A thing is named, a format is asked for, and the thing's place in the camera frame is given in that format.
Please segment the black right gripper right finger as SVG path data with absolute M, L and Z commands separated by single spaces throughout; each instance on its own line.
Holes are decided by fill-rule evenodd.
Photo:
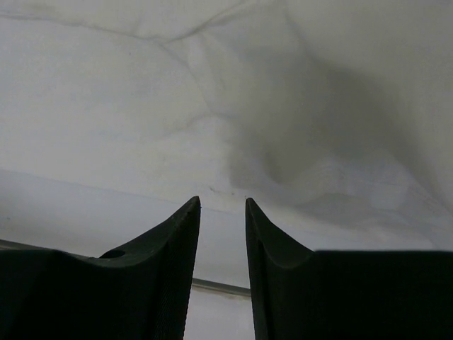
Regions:
M 257 339 L 451 339 L 448 251 L 313 251 L 246 201 Z

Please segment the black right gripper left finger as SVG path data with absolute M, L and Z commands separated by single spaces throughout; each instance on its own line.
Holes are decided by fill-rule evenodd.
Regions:
M 98 258 L 1 253 L 2 339 L 182 339 L 200 231 L 191 198 Z

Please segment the cream white t-shirt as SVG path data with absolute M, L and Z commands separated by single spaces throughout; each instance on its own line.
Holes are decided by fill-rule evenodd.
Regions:
M 2 1 L 1 167 L 452 248 L 451 1 Z

